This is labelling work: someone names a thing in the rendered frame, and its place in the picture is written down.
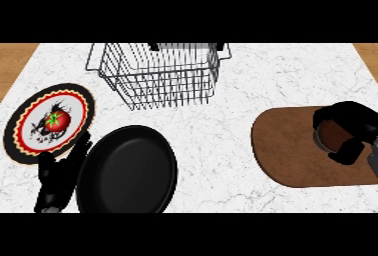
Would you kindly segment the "red tomato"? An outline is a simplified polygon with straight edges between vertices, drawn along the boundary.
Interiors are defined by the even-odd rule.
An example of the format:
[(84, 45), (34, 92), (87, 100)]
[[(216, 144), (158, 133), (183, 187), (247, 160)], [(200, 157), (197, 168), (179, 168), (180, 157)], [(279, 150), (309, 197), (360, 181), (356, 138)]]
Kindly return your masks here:
[(59, 110), (50, 113), (44, 121), (44, 127), (50, 132), (62, 132), (71, 123), (70, 114)]

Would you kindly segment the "patterned round plate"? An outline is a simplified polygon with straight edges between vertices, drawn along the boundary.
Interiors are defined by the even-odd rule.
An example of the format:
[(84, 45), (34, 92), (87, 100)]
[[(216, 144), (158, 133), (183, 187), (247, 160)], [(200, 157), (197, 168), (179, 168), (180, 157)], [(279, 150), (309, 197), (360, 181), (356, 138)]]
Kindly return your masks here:
[(93, 95), (81, 85), (64, 83), (37, 92), (5, 127), (3, 147), (11, 159), (31, 165), (44, 151), (61, 156), (90, 127), (95, 107)]

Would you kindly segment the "black oval pan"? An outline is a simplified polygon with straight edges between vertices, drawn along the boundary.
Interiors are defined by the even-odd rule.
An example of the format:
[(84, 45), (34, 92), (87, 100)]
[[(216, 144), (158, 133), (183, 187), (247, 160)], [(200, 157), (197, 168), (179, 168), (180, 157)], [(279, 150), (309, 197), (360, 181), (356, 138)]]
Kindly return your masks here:
[(177, 161), (161, 133), (112, 131), (90, 150), (77, 186), (81, 213), (163, 213), (176, 190)]

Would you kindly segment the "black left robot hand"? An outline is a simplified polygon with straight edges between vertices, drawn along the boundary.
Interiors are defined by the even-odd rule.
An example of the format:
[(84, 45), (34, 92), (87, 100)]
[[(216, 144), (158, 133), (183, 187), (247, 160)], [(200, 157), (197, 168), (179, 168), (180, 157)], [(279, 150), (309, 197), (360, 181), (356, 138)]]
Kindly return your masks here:
[(50, 152), (40, 153), (39, 180), (42, 188), (34, 206), (36, 213), (42, 213), (42, 210), (49, 207), (56, 207), (62, 211), (68, 206), (92, 144), (90, 133), (84, 132), (67, 158), (56, 160)]

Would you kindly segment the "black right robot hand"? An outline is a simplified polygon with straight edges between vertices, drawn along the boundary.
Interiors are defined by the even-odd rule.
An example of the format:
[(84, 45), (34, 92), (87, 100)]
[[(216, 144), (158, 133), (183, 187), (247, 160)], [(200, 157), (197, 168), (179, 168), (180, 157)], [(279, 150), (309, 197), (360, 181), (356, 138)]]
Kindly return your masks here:
[(340, 148), (328, 153), (328, 157), (343, 165), (352, 165), (363, 151), (365, 143), (378, 140), (378, 112), (355, 101), (343, 101), (325, 106), (313, 113), (313, 130), (332, 121), (352, 135)]

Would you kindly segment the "brown wooden cutting board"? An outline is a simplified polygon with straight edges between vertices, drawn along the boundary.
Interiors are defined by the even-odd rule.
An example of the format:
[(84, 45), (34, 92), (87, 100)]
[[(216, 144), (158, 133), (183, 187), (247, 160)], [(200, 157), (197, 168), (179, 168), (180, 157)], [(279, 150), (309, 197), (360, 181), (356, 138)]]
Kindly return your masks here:
[(251, 146), (262, 170), (281, 185), (294, 188), (378, 185), (366, 163), (365, 146), (356, 163), (341, 165), (313, 141), (313, 112), (319, 106), (272, 108), (257, 117)]

